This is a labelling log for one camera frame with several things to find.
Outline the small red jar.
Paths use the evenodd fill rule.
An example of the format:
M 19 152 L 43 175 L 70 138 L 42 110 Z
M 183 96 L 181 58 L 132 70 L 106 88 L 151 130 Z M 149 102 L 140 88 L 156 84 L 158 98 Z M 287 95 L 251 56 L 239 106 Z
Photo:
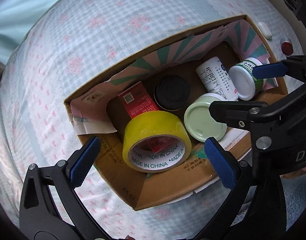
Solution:
M 281 51 L 284 55 L 290 56 L 293 54 L 292 41 L 288 37 L 282 37 L 280 40 Z

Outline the yellow tape roll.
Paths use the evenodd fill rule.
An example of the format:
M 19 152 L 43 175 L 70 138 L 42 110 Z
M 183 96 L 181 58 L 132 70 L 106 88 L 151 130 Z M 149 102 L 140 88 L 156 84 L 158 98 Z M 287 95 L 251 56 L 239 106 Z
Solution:
M 126 126 L 123 160 L 139 172 L 170 170 L 190 155 L 192 143 L 182 121 L 164 111 L 150 111 L 133 118 Z

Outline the open cardboard box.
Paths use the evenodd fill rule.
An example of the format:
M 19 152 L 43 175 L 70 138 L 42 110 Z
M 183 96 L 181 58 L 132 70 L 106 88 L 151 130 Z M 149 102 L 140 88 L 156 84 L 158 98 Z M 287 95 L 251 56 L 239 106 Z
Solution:
M 272 49 L 247 15 L 210 22 L 170 35 L 119 61 L 84 84 L 65 101 L 82 143 L 99 138 L 95 159 L 111 189 L 139 211 L 174 200 L 206 184 L 215 172 L 207 161 L 191 157 L 196 141 L 189 138 L 182 113 L 150 111 L 131 118 L 125 107 L 132 98 L 107 104 L 129 87 L 151 76 L 179 70 L 192 85 L 191 99 L 203 92 L 193 76 L 193 63 L 221 42 L 237 56 L 260 50 L 261 60 L 275 61 Z

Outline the pink red box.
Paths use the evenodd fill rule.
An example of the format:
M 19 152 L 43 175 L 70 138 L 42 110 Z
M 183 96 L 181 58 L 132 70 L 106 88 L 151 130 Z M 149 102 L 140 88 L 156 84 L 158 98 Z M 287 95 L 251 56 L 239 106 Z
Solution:
M 141 81 L 120 93 L 118 98 L 132 119 L 142 113 L 159 110 Z

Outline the pale green lid jar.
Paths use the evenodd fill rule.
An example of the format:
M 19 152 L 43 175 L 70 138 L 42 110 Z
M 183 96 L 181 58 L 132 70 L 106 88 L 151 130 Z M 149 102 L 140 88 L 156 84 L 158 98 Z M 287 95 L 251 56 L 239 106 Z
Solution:
M 213 101 L 225 101 L 225 99 L 215 93 L 203 94 L 184 113 L 186 130 L 200 142 L 205 142 L 210 137 L 220 140 L 227 130 L 226 124 L 216 122 L 210 115 L 209 107 Z

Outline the white pill bottle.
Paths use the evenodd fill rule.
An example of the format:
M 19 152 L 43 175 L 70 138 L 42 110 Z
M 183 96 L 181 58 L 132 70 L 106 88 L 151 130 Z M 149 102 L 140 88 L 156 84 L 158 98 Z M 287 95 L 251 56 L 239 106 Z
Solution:
M 218 94 L 225 100 L 238 100 L 237 89 L 218 57 L 207 60 L 195 71 L 208 92 Z

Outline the checkered floral bed sheet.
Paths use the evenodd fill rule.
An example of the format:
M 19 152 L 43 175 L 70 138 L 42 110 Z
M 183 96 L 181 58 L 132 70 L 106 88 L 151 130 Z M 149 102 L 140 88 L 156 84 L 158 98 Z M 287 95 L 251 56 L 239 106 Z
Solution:
M 31 27 L 0 82 L 0 204 L 19 224 L 30 164 L 52 166 L 81 147 L 64 100 L 133 53 L 170 35 L 246 14 L 265 22 L 277 59 L 282 37 L 299 38 L 268 0 L 58 0 Z

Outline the light blue hanging cloth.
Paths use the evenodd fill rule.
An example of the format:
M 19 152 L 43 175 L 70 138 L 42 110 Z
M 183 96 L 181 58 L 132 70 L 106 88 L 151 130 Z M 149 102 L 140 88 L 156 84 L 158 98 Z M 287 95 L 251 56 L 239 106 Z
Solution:
M 31 27 L 58 0 L 0 0 L 0 62 L 6 64 Z

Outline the white-lid green jar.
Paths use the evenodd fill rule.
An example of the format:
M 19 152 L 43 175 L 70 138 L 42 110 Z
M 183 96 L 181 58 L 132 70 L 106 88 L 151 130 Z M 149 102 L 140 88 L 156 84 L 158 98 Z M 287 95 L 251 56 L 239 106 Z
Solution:
M 249 57 L 229 69 L 228 74 L 237 90 L 239 99 L 251 100 L 263 90 L 267 79 L 257 79 L 253 76 L 253 68 L 261 65 L 258 59 Z

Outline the black lid white jar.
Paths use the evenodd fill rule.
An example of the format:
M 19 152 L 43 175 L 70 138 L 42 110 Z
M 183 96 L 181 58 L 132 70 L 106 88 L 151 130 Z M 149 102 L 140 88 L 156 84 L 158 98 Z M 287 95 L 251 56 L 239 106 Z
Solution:
M 188 82 L 174 74 L 159 77 L 153 88 L 153 98 L 166 111 L 177 111 L 185 106 L 190 96 Z

